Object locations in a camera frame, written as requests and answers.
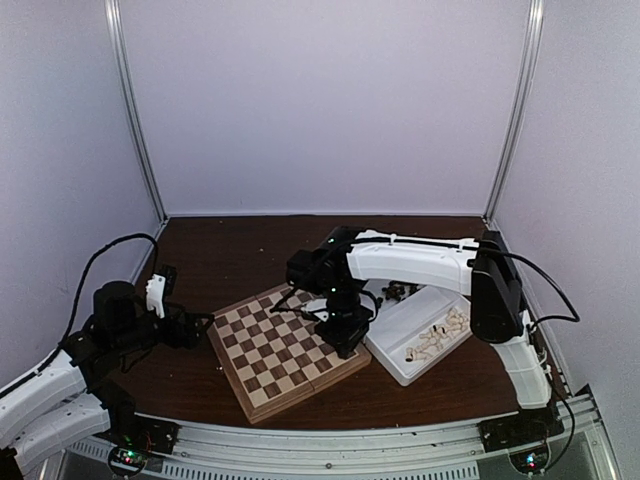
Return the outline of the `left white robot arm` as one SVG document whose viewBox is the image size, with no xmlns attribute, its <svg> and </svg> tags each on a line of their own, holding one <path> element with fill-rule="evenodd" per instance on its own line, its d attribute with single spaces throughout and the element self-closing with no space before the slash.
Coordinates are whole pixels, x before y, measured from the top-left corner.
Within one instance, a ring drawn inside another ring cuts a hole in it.
<svg viewBox="0 0 640 480">
<path fill-rule="evenodd" d="M 154 276 L 146 295 L 113 281 L 93 295 L 83 327 L 62 340 L 43 363 L 1 391 L 1 476 L 21 479 L 43 460 L 94 434 L 106 434 L 115 457 L 142 470 L 145 456 L 173 448 L 176 428 L 161 427 L 136 412 L 135 399 L 111 380 L 134 355 L 153 348 L 198 346 L 214 317 L 192 313 L 165 299 L 165 280 Z"/>
</svg>

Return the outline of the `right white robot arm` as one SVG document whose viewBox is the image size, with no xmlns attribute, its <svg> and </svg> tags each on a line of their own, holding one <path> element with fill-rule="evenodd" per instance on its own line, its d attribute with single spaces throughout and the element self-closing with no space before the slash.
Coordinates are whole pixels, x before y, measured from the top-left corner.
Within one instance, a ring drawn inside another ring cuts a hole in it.
<svg viewBox="0 0 640 480">
<path fill-rule="evenodd" d="M 425 239 L 340 227 L 311 254 L 310 291 L 326 301 L 317 333 L 347 357 L 369 330 L 374 312 L 360 300 L 362 286 L 381 279 L 439 287 L 470 299 L 470 328 L 490 344 L 507 372 L 523 412 L 513 419 L 519 440 L 535 440 L 551 424 L 551 387 L 526 331 L 522 287 L 501 236 Z"/>
</svg>

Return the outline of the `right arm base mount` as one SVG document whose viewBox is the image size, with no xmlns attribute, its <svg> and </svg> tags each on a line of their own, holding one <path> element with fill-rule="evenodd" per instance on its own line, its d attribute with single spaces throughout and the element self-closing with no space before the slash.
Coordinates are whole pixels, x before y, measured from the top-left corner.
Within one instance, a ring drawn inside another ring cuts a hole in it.
<svg viewBox="0 0 640 480">
<path fill-rule="evenodd" d="M 546 441 L 562 434 L 564 423 L 558 408 L 548 404 L 540 409 L 520 409 L 517 413 L 481 421 L 478 430 L 484 450 L 511 449 Z"/>
</svg>

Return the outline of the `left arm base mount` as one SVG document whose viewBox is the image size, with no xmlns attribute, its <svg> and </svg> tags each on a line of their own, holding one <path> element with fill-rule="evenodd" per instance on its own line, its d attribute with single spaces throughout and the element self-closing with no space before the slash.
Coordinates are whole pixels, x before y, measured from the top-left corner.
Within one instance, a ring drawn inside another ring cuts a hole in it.
<svg viewBox="0 0 640 480">
<path fill-rule="evenodd" d="M 110 421 L 110 428 L 96 437 L 138 452 L 173 453 L 179 433 L 177 423 L 131 412 L 113 414 Z"/>
</svg>

